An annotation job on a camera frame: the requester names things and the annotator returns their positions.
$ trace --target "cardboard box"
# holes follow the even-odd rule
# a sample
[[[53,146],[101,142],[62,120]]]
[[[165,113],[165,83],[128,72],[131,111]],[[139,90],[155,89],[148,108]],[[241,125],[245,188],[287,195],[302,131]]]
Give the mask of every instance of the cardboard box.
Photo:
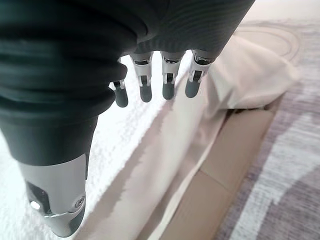
[[[234,110],[226,119],[161,240],[212,240],[260,151],[281,98],[264,109]]]

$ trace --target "floor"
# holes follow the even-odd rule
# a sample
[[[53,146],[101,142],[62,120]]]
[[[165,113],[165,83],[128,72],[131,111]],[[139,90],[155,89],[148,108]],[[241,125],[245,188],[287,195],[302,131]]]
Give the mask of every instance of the floor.
[[[320,239],[320,20],[268,20],[303,49],[261,152],[215,240]]]

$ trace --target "carpet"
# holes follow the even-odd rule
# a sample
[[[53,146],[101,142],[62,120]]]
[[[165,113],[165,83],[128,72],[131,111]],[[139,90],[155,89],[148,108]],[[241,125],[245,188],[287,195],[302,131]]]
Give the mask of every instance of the carpet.
[[[320,20],[254,24],[287,29],[300,39],[299,59],[293,54],[289,60],[295,61],[301,81],[283,97],[261,151],[214,240],[318,240]]]

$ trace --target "robotic hand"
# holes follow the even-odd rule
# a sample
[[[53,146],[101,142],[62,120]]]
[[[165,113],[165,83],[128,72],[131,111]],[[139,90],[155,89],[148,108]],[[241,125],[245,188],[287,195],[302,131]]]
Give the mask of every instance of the robotic hand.
[[[128,104],[119,58],[130,54],[149,102],[152,53],[161,51],[162,94],[170,100],[192,50],[185,94],[193,98],[253,2],[0,0],[0,128],[30,206],[56,235],[72,235],[83,219],[98,115],[114,99]]]

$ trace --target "screw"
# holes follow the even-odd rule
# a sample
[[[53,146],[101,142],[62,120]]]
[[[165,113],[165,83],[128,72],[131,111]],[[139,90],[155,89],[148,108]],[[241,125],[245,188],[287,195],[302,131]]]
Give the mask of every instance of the screw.
[[[76,209],[80,208],[81,205],[84,203],[84,201],[85,201],[85,196],[82,196],[78,201],[76,201],[74,207]]]

